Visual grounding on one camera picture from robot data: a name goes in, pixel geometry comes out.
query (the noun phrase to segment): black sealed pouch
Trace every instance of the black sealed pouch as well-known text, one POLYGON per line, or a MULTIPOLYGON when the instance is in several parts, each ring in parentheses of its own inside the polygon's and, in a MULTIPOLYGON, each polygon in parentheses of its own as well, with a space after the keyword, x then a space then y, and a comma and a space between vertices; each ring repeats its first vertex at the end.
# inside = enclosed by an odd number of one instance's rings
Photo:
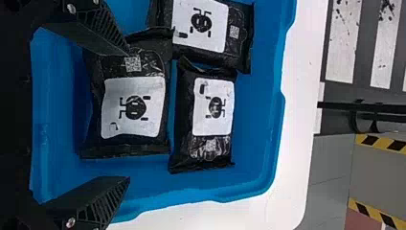
POLYGON ((254 6, 224 0, 150 0, 148 26, 175 29, 174 57, 251 72, 254 6))
POLYGON ((125 39, 128 57, 83 50, 93 115, 81 158, 169 152, 167 136, 173 31, 152 28, 125 39))
POLYGON ((233 165, 231 140, 235 69, 200 69, 185 57, 177 65, 175 147, 169 172, 233 165))

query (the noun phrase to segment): white label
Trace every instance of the white label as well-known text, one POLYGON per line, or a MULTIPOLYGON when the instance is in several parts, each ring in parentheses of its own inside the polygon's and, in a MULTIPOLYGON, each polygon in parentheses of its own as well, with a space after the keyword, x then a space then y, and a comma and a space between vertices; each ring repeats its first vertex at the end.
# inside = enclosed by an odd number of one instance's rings
POLYGON ((119 134, 158 136, 166 92, 164 78, 108 79, 104 84, 102 138, 119 134))
POLYGON ((193 93, 193 135, 229 135, 233 125, 234 84, 198 78, 193 93))
POLYGON ((234 39, 239 38, 239 27, 233 25, 230 27, 230 37, 234 39))
POLYGON ((135 71, 136 72, 142 71, 140 56, 125 57, 124 62, 125 62, 125 70, 127 73, 135 72, 135 71))
POLYGON ((223 53, 229 8, 214 0, 173 0, 173 43, 223 53))

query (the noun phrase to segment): barcode sticker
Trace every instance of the barcode sticker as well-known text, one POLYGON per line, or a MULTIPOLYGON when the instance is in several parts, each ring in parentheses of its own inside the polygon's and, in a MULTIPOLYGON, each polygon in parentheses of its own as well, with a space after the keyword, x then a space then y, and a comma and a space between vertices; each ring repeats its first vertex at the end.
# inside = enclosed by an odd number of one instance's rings
POLYGON ((127 73, 142 71, 140 56, 125 57, 124 62, 125 62, 125 70, 127 73))
POLYGON ((230 27, 230 37, 239 39, 239 27, 233 25, 230 27))

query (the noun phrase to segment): blue plastic crate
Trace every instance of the blue plastic crate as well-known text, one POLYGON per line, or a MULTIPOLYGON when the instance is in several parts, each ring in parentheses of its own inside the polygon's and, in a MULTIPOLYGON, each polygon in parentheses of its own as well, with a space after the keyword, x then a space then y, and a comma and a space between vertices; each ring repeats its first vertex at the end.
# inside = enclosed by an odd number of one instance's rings
MULTIPOLYGON (((126 35, 146 28, 148 0, 107 0, 126 35)), ((81 48, 46 30, 32 42, 34 156, 31 188, 43 202, 99 175, 131 176, 114 221, 171 205, 229 202, 264 193, 271 186, 282 131, 281 92, 285 36, 295 0, 255 1, 252 75, 238 76, 233 132, 234 167, 171 175, 168 155, 80 160, 77 152, 91 115, 89 78, 81 48)), ((176 68, 173 64, 169 131, 173 145, 176 68)))

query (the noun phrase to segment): plastic wrap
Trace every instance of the plastic wrap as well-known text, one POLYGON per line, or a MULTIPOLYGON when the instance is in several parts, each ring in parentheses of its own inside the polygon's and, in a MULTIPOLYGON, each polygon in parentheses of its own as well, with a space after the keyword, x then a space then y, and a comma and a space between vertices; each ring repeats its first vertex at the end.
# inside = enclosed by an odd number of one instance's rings
POLYGON ((125 39, 129 57, 83 51, 91 77, 93 115, 82 158, 168 153, 173 31, 152 28, 125 39))
POLYGON ((233 165, 234 69, 200 69, 178 61, 175 147, 169 171, 181 173, 233 165))
POLYGON ((254 6, 221 0, 150 0, 148 26, 175 29, 174 57, 251 72, 254 6))

